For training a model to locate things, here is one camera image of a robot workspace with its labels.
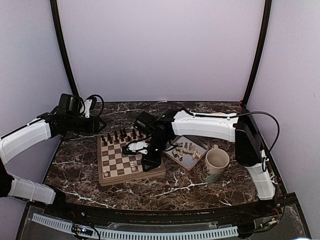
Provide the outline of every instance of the mug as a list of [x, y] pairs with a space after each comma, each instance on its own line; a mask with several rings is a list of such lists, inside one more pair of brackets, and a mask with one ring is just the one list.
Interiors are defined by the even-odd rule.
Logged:
[[229, 162], [228, 153], [214, 145], [205, 155], [202, 179], [209, 184], [217, 182]]

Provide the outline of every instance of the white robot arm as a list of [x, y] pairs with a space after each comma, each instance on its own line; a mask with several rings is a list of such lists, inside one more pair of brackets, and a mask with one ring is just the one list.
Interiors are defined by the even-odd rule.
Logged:
[[68, 131], [100, 132], [106, 123], [99, 116], [90, 115], [92, 104], [96, 101], [94, 96], [83, 101], [78, 96], [62, 94], [59, 105], [51, 113], [44, 113], [27, 125], [0, 137], [0, 197], [12, 196], [52, 204], [56, 193], [51, 187], [7, 172], [5, 165], [33, 145]]
[[134, 127], [151, 136], [149, 145], [134, 142], [122, 148], [126, 154], [143, 154], [142, 167], [149, 171], [161, 164], [160, 154], [176, 136], [193, 135], [235, 142], [235, 158], [249, 171], [260, 200], [270, 200], [275, 186], [268, 169], [267, 159], [258, 128], [251, 116], [238, 117], [236, 113], [193, 113], [187, 110], [167, 110], [159, 118], [142, 112]]

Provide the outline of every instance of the white wall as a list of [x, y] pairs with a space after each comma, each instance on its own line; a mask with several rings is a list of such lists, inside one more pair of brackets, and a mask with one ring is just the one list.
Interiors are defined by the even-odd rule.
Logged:
[[[0, 136], [51, 111], [70, 92], [49, 0], [4, 0], [0, 7]], [[13, 159], [7, 170], [41, 183], [58, 138]], [[13, 240], [25, 204], [0, 198], [0, 238]]]
[[[261, 65], [248, 109], [273, 114], [273, 157], [296, 192], [312, 237], [320, 239], [320, 1], [273, 1]], [[270, 145], [275, 124], [257, 117]]]
[[80, 95], [240, 101], [264, 0], [60, 0]]

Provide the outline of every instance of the marble tabletop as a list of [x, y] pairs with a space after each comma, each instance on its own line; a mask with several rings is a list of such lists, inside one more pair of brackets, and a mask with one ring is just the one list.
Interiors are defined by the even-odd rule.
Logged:
[[[96, 112], [99, 107], [101, 104], [96, 105]], [[198, 113], [241, 111], [236, 102], [105, 103], [101, 117], [107, 127], [100, 134], [132, 128], [142, 111], [159, 116], [168, 108], [186, 108]], [[230, 164], [217, 183], [201, 180], [204, 158], [188, 171], [163, 155], [165, 175], [102, 187], [98, 178], [97, 135], [77, 133], [62, 139], [44, 183], [66, 193], [69, 203], [121, 210], [204, 210], [257, 201], [250, 174], [235, 160], [235, 144], [208, 137], [197, 139], [209, 147], [217, 144], [230, 156]]]

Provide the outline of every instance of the black cable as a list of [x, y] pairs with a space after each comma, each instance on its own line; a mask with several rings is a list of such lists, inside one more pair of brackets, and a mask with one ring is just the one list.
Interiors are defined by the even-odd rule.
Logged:
[[268, 152], [266, 153], [266, 158], [269, 157], [269, 154], [271, 152], [271, 150], [274, 148], [278, 138], [279, 138], [279, 135], [280, 135], [280, 125], [279, 125], [279, 122], [278, 120], [273, 116], [271, 115], [270, 113], [268, 112], [265, 112], [265, 111], [251, 111], [251, 112], [247, 112], [247, 113], [243, 113], [243, 114], [240, 114], [240, 115], [234, 115], [234, 116], [217, 116], [217, 115], [205, 115], [205, 114], [194, 114], [186, 109], [182, 109], [184, 110], [187, 114], [193, 116], [193, 117], [200, 117], [200, 118], [216, 118], [216, 119], [235, 119], [235, 118], [239, 118], [239, 117], [243, 117], [243, 116], [248, 116], [248, 115], [254, 115], [254, 114], [262, 114], [262, 115], [267, 115], [269, 117], [271, 117], [275, 123], [276, 123], [276, 126], [277, 126], [277, 133], [276, 133], [276, 137], [271, 145], [271, 147], [268, 149]]
[[276, 123], [276, 127], [277, 127], [277, 133], [276, 133], [276, 137], [271, 145], [271, 147], [269, 148], [268, 150], [268, 153], [267, 153], [267, 157], [269, 156], [271, 150], [274, 148], [278, 138], [279, 138], [279, 135], [280, 135], [280, 125], [279, 125], [279, 122], [278, 120], [273, 116], [271, 115], [270, 113], [268, 112], [265, 112], [265, 111], [251, 111], [251, 112], [247, 112], [247, 113], [243, 113], [243, 114], [240, 114], [240, 115], [234, 115], [234, 116], [230, 116], [231, 119], [234, 119], [234, 118], [238, 118], [238, 117], [243, 117], [243, 116], [248, 116], [248, 115], [254, 115], [254, 114], [262, 114], [262, 115], [267, 115], [269, 117], [271, 117], [275, 123]]
[[261, 229], [261, 226], [258, 226], [256, 229], [254, 229], [254, 230], [252, 230], [252, 231], [239, 232], [239, 234], [245, 235], [245, 234], [259, 234], [259, 233], [264, 233], [264, 232], [267, 232], [267, 231], [273, 229], [276, 225], [278, 225], [278, 224], [281, 222], [282, 218], [283, 218], [284, 215], [285, 215], [285, 211], [286, 211], [286, 197], [285, 197], [285, 195], [284, 195], [284, 192], [285, 192], [284, 188], [285, 188], [285, 187], [283, 186], [282, 183], [280, 183], [280, 184], [281, 184], [281, 188], [282, 188], [282, 192], [283, 192], [283, 211], [282, 211], [282, 215], [281, 215], [281, 217], [279, 218], [279, 220], [277, 221], [277, 223], [274, 223], [274, 224], [272, 224], [271, 226], [265, 226], [264, 228], [267, 228], [267, 227], [268, 227], [267, 229]]
[[100, 96], [100, 95], [98, 95], [98, 94], [93, 94], [93, 95], [89, 96], [87, 99], [90, 99], [90, 98], [92, 98], [92, 97], [97, 97], [97, 98], [99, 98], [99, 99], [101, 100], [101, 103], [102, 103], [102, 105], [101, 105], [101, 110], [100, 110], [99, 114], [97, 115], [98, 117], [100, 117], [101, 114], [102, 114], [103, 111], [104, 111], [104, 108], [105, 108], [105, 101], [104, 101], [104, 99], [102, 98], [102, 96]]
[[92, 228], [96, 232], [96, 234], [98, 235], [98, 240], [101, 240], [100, 233], [98, 232], [98, 230], [94, 226], [91, 225], [91, 223], [80, 221], [80, 220], [77, 220], [77, 219], [75, 219], [75, 222], [88, 225], [90, 228]]
[[266, 157], [262, 158], [261, 166], [262, 166], [262, 171], [265, 173], [267, 171]]
[[169, 151], [175, 149], [176, 147], [179, 147], [179, 145], [177, 145], [177, 144], [172, 144], [171, 139], [169, 139], [169, 144], [170, 144], [172, 147], [169, 148], [169, 149], [164, 150], [165, 152], [169, 152]]
[[[68, 218], [67, 216], [71, 213], [71, 212], [69, 212], [67, 216], [63, 216], [62, 214], [60, 214], [60, 213], [56, 212], [55, 210], [53, 210], [51, 207], [49, 207], [49, 209], [50, 209], [52, 212], [54, 212], [55, 214], [59, 215], [61, 218], [64, 218], [64, 219], [65, 219], [65, 218]], [[98, 230], [97, 230], [94, 226], [91, 225], [91, 223], [77, 220], [77, 219], [75, 219], [75, 215], [73, 215], [72, 225], [75, 224], [74, 222], [79, 222], [79, 223], [81, 223], [81, 224], [84, 224], [84, 225], [86, 225], [86, 226], [89, 226], [89, 227], [92, 228], [92, 229], [96, 232], [96, 234], [98, 235], [98, 240], [101, 240], [100, 233], [98, 232]]]

